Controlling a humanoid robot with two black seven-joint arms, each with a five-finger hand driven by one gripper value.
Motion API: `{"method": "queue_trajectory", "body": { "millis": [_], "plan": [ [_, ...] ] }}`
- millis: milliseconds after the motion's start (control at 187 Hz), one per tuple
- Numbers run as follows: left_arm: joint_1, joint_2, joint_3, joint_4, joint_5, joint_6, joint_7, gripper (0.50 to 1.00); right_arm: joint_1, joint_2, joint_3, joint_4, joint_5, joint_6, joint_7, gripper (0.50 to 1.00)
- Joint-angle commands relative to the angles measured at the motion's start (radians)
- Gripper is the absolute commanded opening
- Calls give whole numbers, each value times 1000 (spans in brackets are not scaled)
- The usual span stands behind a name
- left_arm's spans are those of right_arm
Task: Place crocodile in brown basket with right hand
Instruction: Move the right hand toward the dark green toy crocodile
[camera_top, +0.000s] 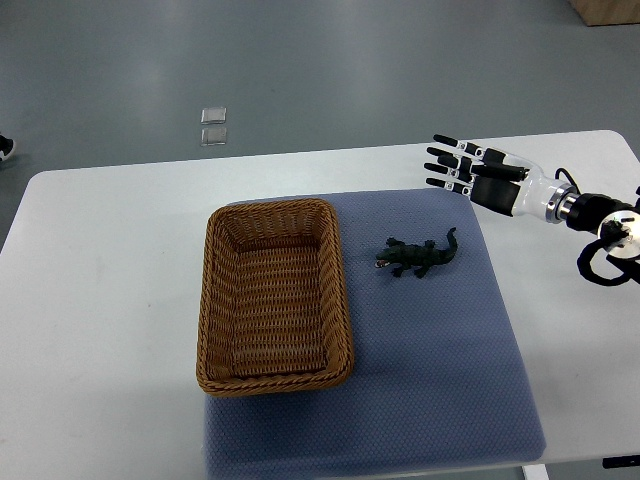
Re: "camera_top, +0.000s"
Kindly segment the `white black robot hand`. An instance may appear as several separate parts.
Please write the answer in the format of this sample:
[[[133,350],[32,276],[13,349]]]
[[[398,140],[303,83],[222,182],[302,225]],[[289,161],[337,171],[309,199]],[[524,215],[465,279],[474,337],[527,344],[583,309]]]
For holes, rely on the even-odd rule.
[[[514,217],[532,215],[547,223],[563,220],[560,207],[577,188],[545,175],[537,164],[522,157],[436,134],[424,164],[430,186],[467,197],[492,212]]]

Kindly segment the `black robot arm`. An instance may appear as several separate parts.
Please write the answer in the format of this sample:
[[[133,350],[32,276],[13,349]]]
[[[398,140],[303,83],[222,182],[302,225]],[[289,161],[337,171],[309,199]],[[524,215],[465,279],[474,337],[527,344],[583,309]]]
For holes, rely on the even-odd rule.
[[[571,193],[563,200],[559,218],[570,229],[596,237],[576,261],[585,280],[604,287],[639,283],[639,201],[631,205],[605,195]],[[605,278],[593,270],[592,261],[599,252],[605,253],[605,260],[618,269],[619,276]]]

